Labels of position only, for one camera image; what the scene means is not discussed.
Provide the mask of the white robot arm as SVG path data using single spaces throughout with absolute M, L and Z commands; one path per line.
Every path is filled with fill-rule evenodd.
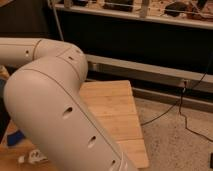
M 80 97 L 88 64 L 76 45 L 0 38 L 0 64 L 16 69 L 3 93 L 9 115 L 59 171 L 138 171 Z

